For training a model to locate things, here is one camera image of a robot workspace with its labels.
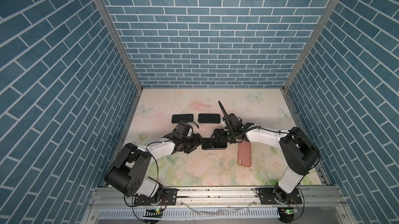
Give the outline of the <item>blue phone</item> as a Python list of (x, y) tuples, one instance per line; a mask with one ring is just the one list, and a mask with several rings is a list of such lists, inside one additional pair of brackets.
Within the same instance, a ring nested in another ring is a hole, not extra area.
[(193, 122), (194, 121), (194, 115), (192, 113), (190, 114), (174, 114), (171, 117), (171, 122), (173, 124), (179, 123), (179, 122)]

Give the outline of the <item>black phone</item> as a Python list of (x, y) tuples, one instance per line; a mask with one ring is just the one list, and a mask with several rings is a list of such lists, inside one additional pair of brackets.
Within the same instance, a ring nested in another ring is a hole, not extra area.
[(205, 142), (202, 144), (202, 150), (224, 150), (227, 148), (226, 142)]
[(198, 122), (201, 124), (220, 124), (221, 117), (217, 113), (200, 113), (198, 115)]

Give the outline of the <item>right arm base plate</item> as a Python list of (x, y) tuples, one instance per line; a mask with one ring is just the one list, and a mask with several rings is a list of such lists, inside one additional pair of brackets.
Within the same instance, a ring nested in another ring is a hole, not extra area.
[(298, 188), (295, 188), (291, 193), (286, 193), (277, 185), (274, 188), (256, 188), (254, 191), (262, 205), (284, 205), (288, 203), (296, 203), (299, 205), (303, 203), (302, 196)]

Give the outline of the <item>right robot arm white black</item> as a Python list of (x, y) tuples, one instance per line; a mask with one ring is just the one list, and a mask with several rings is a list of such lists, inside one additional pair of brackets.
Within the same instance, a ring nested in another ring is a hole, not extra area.
[(281, 149), (287, 168), (274, 188), (276, 196), (288, 196), (303, 178), (320, 161), (319, 148), (298, 127), (290, 130), (266, 129), (253, 123), (243, 124), (235, 114), (223, 114), (224, 130), (230, 136), (228, 142), (252, 142)]

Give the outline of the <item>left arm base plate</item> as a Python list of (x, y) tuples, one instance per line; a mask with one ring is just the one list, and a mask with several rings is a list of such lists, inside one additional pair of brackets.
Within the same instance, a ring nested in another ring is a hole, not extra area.
[(150, 206), (150, 205), (176, 205), (177, 200), (176, 188), (158, 189), (153, 197), (148, 197), (143, 194), (135, 195), (134, 206)]

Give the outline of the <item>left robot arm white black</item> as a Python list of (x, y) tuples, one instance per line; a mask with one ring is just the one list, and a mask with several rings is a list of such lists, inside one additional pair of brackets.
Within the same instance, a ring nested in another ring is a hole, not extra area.
[(155, 179), (146, 176), (150, 163), (177, 152), (188, 154), (204, 142), (204, 138), (195, 134), (189, 123), (179, 122), (171, 133), (159, 141), (140, 146), (132, 143), (123, 146), (105, 173), (104, 181), (125, 197), (138, 194), (158, 202), (162, 197), (163, 185), (159, 182), (159, 174)]

